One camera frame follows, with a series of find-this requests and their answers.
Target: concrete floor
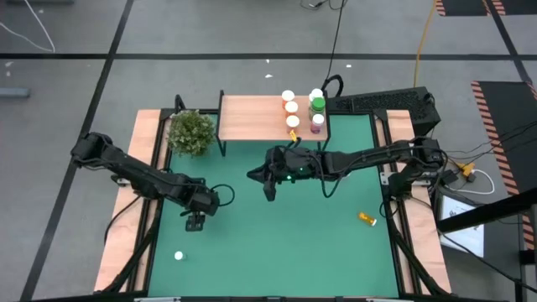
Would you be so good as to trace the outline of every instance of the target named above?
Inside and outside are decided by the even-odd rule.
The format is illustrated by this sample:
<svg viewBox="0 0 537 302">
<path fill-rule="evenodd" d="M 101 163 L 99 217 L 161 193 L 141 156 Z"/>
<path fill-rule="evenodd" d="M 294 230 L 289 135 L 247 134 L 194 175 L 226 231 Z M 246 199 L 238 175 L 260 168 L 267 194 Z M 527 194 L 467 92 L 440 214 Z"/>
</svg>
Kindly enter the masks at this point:
<svg viewBox="0 0 537 302">
<path fill-rule="evenodd" d="M 75 5 L 34 8 L 58 53 L 100 53 L 110 48 L 126 0 L 77 0 Z M 350 1 L 344 9 L 338 53 L 413 54 L 430 2 Z M 537 54 L 537 17 L 502 17 L 520 54 Z M 25 6 L 0 0 L 0 21 L 48 47 Z M 337 12 L 313 12 L 288 0 L 134 2 L 118 53 L 227 54 L 329 53 Z M 0 53 L 39 53 L 0 29 Z M 435 14 L 426 54 L 508 54 L 492 17 Z M 103 60 L 0 60 L 0 86 L 32 89 L 28 100 L 0 101 L 0 300 L 20 299 L 41 237 L 80 132 Z M 537 81 L 537 62 L 525 61 Z M 188 107 L 214 108 L 228 94 L 305 94 L 322 84 L 328 60 L 115 60 L 91 129 L 127 149 L 137 110 L 171 107 L 180 93 Z M 412 60 L 335 60 L 332 74 L 344 94 L 412 86 Z M 423 61 L 420 86 L 435 95 L 441 147 L 471 149 L 487 141 L 471 81 L 520 81 L 512 61 Z M 493 156 L 477 161 L 494 179 L 493 202 L 507 196 Z M 110 219 L 116 186 L 106 171 L 77 171 L 34 299 L 89 294 Z M 478 180 L 471 190 L 487 190 Z M 513 284 L 467 255 L 444 249 L 451 287 L 460 296 L 514 300 Z"/>
</svg>

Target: small orange object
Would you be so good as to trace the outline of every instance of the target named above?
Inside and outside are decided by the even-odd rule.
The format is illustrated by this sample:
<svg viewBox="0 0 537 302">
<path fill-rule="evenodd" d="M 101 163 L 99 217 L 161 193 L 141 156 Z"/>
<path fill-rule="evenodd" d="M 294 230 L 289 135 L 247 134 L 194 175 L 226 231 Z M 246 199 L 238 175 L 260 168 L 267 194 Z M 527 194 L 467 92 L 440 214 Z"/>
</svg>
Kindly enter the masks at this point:
<svg viewBox="0 0 537 302">
<path fill-rule="evenodd" d="M 369 216 L 368 214 L 364 212 L 360 212 L 360 214 L 358 214 L 358 218 L 361 221 L 365 221 L 371 227 L 374 227 L 375 224 L 377 223 L 377 220 L 375 218 Z"/>
</svg>

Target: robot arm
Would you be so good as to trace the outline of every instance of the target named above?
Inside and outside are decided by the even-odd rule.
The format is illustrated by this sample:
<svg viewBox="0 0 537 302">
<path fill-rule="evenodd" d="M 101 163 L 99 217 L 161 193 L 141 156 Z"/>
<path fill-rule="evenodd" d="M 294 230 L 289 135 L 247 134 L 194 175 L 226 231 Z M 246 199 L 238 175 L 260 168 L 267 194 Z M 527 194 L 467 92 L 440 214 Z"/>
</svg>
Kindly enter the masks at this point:
<svg viewBox="0 0 537 302">
<path fill-rule="evenodd" d="M 424 172 L 437 171 L 444 159 L 438 142 L 429 138 L 398 141 L 352 154 L 276 146 L 267 151 L 265 163 L 249 171 L 247 176 L 264 184 L 267 200 L 273 201 L 275 185 L 283 181 L 339 181 L 354 170 L 395 162 L 405 163 L 406 167 L 388 178 L 388 190 L 391 195 L 400 196 L 408 192 L 412 182 Z"/>
<path fill-rule="evenodd" d="M 220 200 L 218 194 L 205 185 L 205 179 L 193 179 L 185 174 L 157 170 L 125 154 L 104 134 L 88 133 L 70 151 L 74 163 L 88 169 L 105 168 L 129 180 L 136 194 L 148 199 L 166 198 L 192 213 L 186 231 L 201 231 L 205 217 L 214 216 Z"/>
</svg>

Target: green mat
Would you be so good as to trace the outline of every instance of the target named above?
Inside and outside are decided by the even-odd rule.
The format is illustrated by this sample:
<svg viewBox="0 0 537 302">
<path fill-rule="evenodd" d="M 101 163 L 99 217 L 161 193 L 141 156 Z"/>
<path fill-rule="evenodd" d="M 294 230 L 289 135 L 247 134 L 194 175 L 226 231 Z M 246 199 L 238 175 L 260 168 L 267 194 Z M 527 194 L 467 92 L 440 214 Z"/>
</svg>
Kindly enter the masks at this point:
<svg viewBox="0 0 537 302">
<path fill-rule="evenodd" d="M 368 116 L 331 117 L 327 149 L 372 148 L 370 125 Z M 388 228 L 378 214 L 377 168 L 352 172 L 330 199 L 319 180 L 303 180 L 278 185 L 268 202 L 263 185 L 246 173 L 277 143 L 228 142 L 225 158 L 216 144 L 203 158 L 172 158 L 173 171 L 205 177 L 210 187 L 229 184 L 237 197 L 208 216 L 202 232 L 185 232 L 184 209 L 164 202 L 149 297 L 398 295 Z M 219 192 L 227 202 L 231 194 Z M 358 220 L 359 211 L 378 218 L 377 225 Z M 175 260 L 177 251 L 186 259 Z"/>
</svg>

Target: potted plant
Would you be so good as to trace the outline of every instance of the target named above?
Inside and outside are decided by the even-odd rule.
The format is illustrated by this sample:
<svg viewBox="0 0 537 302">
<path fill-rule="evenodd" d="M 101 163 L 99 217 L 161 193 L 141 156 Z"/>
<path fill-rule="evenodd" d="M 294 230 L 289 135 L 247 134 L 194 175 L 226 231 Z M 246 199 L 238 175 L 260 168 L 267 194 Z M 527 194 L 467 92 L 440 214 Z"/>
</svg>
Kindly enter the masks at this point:
<svg viewBox="0 0 537 302">
<path fill-rule="evenodd" d="M 179 156 L 201 156 L 215 141 L 215 127 L 211 118 L 199 111 L 183 110 L 171 118 L 168 146 Z"/>
</svg>

